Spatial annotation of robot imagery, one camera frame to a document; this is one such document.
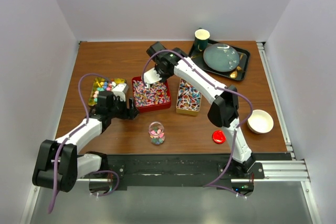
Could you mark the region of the gold tin of lollipops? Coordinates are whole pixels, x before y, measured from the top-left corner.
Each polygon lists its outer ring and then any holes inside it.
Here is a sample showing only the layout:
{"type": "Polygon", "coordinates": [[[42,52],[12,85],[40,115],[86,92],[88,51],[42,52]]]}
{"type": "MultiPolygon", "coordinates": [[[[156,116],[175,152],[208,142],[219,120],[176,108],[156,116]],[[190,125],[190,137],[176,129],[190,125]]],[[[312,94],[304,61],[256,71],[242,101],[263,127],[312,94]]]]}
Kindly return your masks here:
{"type": "Polygon", "coordinates": [[[201,108],[202,94],[189,82],[180,79],[176,98],[178,114],[197,116],[201,108]]]}

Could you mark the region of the clear plastic jar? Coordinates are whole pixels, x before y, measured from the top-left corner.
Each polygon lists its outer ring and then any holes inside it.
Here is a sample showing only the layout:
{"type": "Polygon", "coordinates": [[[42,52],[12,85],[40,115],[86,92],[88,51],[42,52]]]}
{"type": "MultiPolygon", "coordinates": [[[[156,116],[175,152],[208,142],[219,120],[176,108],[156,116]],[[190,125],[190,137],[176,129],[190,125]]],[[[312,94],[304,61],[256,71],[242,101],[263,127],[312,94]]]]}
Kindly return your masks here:
{"type": "Polygon", "coordinates": [[[164,126],[161,122],[155,121],[149,125],[148,129],[151,143],[154,145],[161,145],[165,141],[164,126]]]}

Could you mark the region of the red tin swirl lollipops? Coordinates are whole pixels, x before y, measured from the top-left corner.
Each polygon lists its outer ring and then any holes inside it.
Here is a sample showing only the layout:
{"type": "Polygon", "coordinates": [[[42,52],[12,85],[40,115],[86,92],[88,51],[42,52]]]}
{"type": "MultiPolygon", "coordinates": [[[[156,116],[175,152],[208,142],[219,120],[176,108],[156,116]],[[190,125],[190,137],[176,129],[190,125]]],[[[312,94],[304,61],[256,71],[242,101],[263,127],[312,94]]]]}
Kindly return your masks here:
{"type": "Polygon", "coordinates": [[[153,112],[171,107],[168,83],[156,82],[146,86],[141,77],[132,78],[135,107],[140,113],[153,112]]]}

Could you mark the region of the tin of star candies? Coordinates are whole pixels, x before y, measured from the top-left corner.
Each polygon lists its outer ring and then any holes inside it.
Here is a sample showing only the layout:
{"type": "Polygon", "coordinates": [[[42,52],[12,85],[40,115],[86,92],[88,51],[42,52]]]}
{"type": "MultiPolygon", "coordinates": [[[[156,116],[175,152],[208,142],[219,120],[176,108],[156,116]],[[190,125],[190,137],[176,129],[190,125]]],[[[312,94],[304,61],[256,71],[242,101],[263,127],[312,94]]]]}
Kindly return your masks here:
{"type": "Polygon", "coordinates": [[[88,100],[88,105],[89,106],[94,106],[97,104],[98,101],[98,94],[101,91],[112,91],[112,89],[120,84],[120,83],[126,83],[126,79],[121,79],[121,78],[114,78],[111,79],[110,81],[105,80],[102,77],[96,77],[93,82],[93,86],[91,89],[90,97],[88,100]]]}

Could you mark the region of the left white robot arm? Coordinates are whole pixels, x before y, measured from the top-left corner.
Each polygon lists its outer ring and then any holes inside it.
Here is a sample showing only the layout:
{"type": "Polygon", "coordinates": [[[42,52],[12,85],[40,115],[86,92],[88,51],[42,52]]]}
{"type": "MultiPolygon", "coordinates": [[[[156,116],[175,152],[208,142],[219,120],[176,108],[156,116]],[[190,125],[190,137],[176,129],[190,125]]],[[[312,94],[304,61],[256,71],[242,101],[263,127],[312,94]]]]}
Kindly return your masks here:
{"type": "Polygon", "coordinates": [[[134,98],[125,99],[123,92],[103,91],[96,105],[76,128],[56,140],[41,143],[32,182],[35,186],[69,192],[77,179],[93,174],[103,178],[108,174],[107,155],[99,152],[79,152],[101,135],[112,119],[133,120],[139,114],[134,98]]]}

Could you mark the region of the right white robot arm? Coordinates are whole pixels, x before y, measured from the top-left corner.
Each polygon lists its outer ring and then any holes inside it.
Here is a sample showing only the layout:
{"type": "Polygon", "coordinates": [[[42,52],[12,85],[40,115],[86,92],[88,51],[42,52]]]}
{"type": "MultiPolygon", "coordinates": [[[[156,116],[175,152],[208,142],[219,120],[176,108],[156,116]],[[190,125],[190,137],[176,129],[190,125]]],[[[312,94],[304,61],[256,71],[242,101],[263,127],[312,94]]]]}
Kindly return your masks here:
{"type": "Polygon", "coordinates": [[[156,42],[146,50],[146,53],[150,60],[155,62],[155,66],[149,71],[143,71],[142,80],[153,84],[177,76],[195,87],[211,105],[207,114],[208,119],[226,136],[231,149],[229,161],[234,163],[235,175],[239,178],[250,175],[256,159],[241,130],[241,126],[247,120],[239,120],[238,98],[243,98],[249,104],[249,116],[253,111],[252,103],[238,93],[234,85],[228,87],[204,72],[179,48],[168,50],[160,42],[156,42]]]}

